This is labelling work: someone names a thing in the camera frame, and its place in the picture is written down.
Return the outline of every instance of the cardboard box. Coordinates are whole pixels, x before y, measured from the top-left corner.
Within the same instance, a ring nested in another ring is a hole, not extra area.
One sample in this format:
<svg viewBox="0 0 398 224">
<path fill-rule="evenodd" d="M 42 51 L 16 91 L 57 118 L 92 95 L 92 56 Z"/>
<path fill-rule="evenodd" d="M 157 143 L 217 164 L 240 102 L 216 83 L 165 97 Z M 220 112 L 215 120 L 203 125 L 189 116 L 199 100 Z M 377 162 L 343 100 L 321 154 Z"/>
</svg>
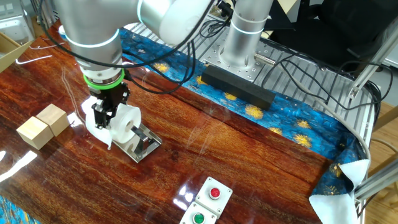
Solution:
<svg viewBox="0 0 398 224">
<path fill-rule="evenodd" d="M 3 57 L 0 56 L 0 72 L 4 71 L 8 66 L 15 62 L 22 53 L 31 45 L 31 41 L 19 45 L 17 42 L 13 41 L 8 36 L 0 33 L 0 53 L 6 53 Z"/>
</svg>

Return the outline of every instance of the green ring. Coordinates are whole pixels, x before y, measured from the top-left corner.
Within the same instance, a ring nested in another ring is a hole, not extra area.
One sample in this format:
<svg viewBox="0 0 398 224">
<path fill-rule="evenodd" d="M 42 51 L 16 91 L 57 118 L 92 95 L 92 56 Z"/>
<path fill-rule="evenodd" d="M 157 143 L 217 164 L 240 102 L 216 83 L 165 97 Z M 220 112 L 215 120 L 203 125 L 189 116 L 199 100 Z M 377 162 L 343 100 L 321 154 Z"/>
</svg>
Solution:
<svg viewBox="0 0 398 224">
<path fill-rule="evenodd" d="M 85 79 L 85 81 L 86 81 L 88 86 L 90 86 L 90 87 L 92 87 L 92 88 L 94 88 L 96 90 L 109 90 L 109 89 L 115 88 L 116 86 L 118 86 L 123 81 L 123 79 L 124 79 L 124 69 L 122 69 L 122 74 L 119 77 L 119 79 L 117 79 L 114 83 L 109 84 L 109 85 L 97 85 L 97 84 L 94 84 L 94 83 L 90 82 L 89 79 L 87 79 L 87 77 L 85 75 L 83 75 L 83 78 Z"/>
</svg>

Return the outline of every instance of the metal base plate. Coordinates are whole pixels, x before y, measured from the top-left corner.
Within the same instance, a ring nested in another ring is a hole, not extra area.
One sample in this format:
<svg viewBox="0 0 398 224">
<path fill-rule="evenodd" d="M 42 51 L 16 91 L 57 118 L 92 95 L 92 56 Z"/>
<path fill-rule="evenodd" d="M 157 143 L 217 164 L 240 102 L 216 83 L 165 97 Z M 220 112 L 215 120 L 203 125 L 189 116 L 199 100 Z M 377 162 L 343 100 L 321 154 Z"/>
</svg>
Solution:
<svg viewBox="0 0 398 224">
<path fill-rule="evenodd" d="M 227 65 L 226 63 L 224 63 L 224 61 L 220 59 L 220 50 L 224 46 L 227 35 L 227 32 L 221 33 L 218 39 L 214 41 L 213 45 L 211 45 L 210 48 L 202 56 L 202 62 L 213 64 L 241 78 L 244 78 L 247 81 L 254 82 L 256 77 L 260 74 L 261 69 L 264 67 L 264 64 L 256 62 L 252 67 L 235 68 Z M 257 51 L 259 53 L 263 53 L 265 50 L 266 49 L 264 45 L 259 45 L 257 48 Z"/>
<path fill-rule="evenodd" d="M 131 145 L 121 144 L 116 141 L 114 143 L 137 163 L 162 144 L 162 140 L 143 124 L 139 128 L 133 127 L 131 131 L 135 133 L 132 140 L 136 140 L 138 142 L 137 145 L 131 147 Z"/>
</svg>

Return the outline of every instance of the glossy wooden tabletop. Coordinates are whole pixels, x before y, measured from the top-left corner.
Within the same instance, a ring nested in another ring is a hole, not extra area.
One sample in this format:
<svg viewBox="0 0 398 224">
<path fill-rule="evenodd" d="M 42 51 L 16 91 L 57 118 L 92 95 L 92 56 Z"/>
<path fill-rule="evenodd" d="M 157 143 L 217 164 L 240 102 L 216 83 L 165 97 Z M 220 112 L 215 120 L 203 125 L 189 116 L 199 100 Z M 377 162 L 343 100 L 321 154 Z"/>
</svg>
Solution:
<svg viewBox="0 0 398 224">
<path fill-rule="evenodd" d="M 88 88 L 74 58 L 52 45 L 37 39 L 0 74 L 0 173 L 38 155 L 0 193 L 40 222 L 179 223 L 212 176 L 233 189 L 218 223 L 320 223 L 308 198 L 331 161 L 185 88 L 159 96 L 129 83 L 129 104 L 163 140 L 136 164 L 79 122 Z M 141 68 L 131 73 L 153 90 L 174 87 Z M 50 103 L 76 120 L 36 151 L 16 129 Z"/>
</svg>

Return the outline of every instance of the white button box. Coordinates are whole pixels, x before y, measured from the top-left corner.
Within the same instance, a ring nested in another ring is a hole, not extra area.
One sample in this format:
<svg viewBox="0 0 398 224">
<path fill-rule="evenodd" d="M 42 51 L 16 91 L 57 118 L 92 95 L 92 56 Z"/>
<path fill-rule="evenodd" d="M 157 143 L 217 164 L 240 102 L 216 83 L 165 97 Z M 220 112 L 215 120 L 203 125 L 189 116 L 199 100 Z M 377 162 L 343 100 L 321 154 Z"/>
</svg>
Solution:
<svg viewBox="0 0 398 224">
<path fill-rule="evenodd" d="M 213 197 L 217 199 L 212 199 L 210 193 L 212 189 L 218 189 L 220 191 L 220 195 L 218 197 Z M 219 219 L 231 195 L 232 190 L 229 187 L 223 185 L 212 177 L 207 177 L 206 182 L 195 197 L 195 202 L 215 213 L 217 215 L 217 219 Z"/>
</svg>

